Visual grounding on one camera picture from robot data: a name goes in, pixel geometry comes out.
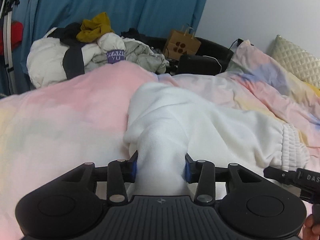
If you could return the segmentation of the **person right hand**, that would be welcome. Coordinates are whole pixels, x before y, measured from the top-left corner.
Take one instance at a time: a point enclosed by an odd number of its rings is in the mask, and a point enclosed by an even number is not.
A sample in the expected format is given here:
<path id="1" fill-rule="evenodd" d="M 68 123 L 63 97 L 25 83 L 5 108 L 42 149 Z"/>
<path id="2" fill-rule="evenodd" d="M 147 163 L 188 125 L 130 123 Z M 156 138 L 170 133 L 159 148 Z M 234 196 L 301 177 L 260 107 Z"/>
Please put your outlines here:
<path id="1" fill-rule="evenodd" d="M 319 240 L 320 226 L 315 223 L 314 216 L 309 215 L 303 227 L 303 238 L 302 240 Z"/>

